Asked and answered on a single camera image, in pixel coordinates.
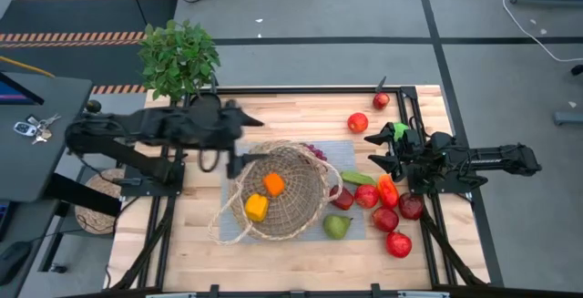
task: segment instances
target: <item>floor mat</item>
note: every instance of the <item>floor mat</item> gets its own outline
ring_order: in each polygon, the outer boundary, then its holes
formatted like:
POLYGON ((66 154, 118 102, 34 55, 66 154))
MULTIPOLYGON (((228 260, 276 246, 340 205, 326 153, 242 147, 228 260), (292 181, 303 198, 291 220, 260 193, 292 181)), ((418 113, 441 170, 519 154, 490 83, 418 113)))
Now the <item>floor mat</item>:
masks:
MULTIPOLYGON (((165 26, 177 0, 139 0, 146 20, 165 26)), ((0 20, 1 33, 142 31, 135 0, 14 0, 0 20)))
MULTIPOLYGON (((177 0, 139 1, 154 26, 174 17, 177 0)), ((0 56, 90 79, 96 92, 139 92, 143 28, 135 0, 15 0, 0 20, 0 56)), ((8 64, 0 69, 26 71, 8 64)))

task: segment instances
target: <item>yellow bell pepper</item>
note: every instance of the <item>yellow bell pepper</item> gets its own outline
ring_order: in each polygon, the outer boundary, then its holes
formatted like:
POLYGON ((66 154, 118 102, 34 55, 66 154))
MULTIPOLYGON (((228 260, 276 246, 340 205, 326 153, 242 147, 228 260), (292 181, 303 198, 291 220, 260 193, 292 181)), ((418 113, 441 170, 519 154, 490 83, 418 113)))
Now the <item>yellow bell pepper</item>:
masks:
POLYGON ((245 213, 252 221, 263 221, 267 215, 269 201, 259 193, 253 193, 245 203, 245 213))

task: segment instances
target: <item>white cable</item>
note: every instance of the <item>white cable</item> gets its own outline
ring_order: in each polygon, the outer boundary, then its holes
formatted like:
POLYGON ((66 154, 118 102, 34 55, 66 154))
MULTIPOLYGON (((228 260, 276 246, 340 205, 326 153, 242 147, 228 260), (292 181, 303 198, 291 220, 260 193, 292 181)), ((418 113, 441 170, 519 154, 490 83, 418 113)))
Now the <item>white cable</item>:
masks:
POLYGON ((510 12, 510 10, 508 10, 508 7, 506 6, 506 0, 502 0, 502 6, 504 7, 504 9, 506 10, 506 12, 508 13, 508 15, 510 15, 510 17, 512 18, 512 20, 514 21, 515 24, 517 24, 518 28, 525 33, 527 36, 529 36, 530 38, 532 38, 535 42, 537 42, 540 47, 542 47, 552 58, 554 58, 556 61, 558 62, 573 62, 573 61, 583 61, 583 57, 580 58, 573 58, 573 59, 559 59, 558 57, 555 57, 555 55, 553 55, 542 43, 540 43, 540 41, 530 35, 517 21, 516 18, 514 18, 514 16, 512 15, 512 13, 510 12))

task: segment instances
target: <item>gray placemat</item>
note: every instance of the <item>gray placemat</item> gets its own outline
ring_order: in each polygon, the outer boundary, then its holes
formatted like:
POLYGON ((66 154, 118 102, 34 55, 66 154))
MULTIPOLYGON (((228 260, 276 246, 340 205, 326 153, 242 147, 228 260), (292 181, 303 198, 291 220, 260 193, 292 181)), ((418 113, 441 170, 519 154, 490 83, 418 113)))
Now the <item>gray placemat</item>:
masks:
MULTIPOLYGON (((356 170, 356 160, 354 159, 354 145, 351 140, 339 140, 339 141, 314 141, 307 142, 308 144, 313 144, 317 149, 320 149, 324 156, 328 159, 328 162, 333 165, 338 171, 343 170, 356 170)), ((248 152, 251 147, 238 147, 239 153, 248 152)), ((329 175, 329 182, 336 183, 333 175, 329 175)), ((221 182, 221 194, 220 194, 220 205, 224 205, 227 201, 227 191, 228 182, 225 177, 223 177, 221 182)), ((349 190, 352 194, 356 191, 356 186, 350 183, 344 183, 344 187, 349 190)), ((324 209, 321 218, 317 220, 309 229, 294 240, 300 241, 315 241, 315 240, 330 240, 326 233, 324 232, 322 222, 324 217, 328 214, 336 214, 347 217, 352 217, 353 222, 350 229, 344 237, 345 240, 364 240, 365 239, 365 228, 363 219, 363 210, 356 204, 348 211, 343 211, 332 204, 329 204, 326 209, 324 209)), ((223 241, 232 240, 240 234, 241 228, 231 209, 227 209, 220 216, 220 239, 223 241)), ((253 239, 251 237, 246 237, 240 242, 254 243, 259 240, 253 239)))

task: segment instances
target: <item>bell pepper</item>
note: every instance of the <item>bell pepper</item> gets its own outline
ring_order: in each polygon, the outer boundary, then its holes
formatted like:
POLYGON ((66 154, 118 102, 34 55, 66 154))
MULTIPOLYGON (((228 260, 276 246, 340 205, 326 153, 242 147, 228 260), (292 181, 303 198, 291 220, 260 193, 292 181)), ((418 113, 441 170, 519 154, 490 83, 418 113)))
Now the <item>bell pepper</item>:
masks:
MULTIPOLYGON (((336 192, 338 192, 338 185, 334 185, 334 187, 330 190, 330 196, 333 196, 336 194, 336 192)), ((343 191, 340 193, 338 199, 331 201, 331 204, 343 211, 348 211, 353 205, 353 202, 353 195, 345 187, 343 187, 343 191)))
POLYGON ((245 202, 245 214, 252 221, 263 221, 267 215, 269 201, 259 193, 253 193, 245 202))
POLYGON ((393 183, 393 179, 388 174, 381 175, 376 189, 381 196, 381 202, 384 206, 394 208, 399 204, 399 191, 393 183))
POLYGON ((280 175, 271 173, 263 178, 263 185, 272 197, 277 197, 283 192, 285 183, 280 175))

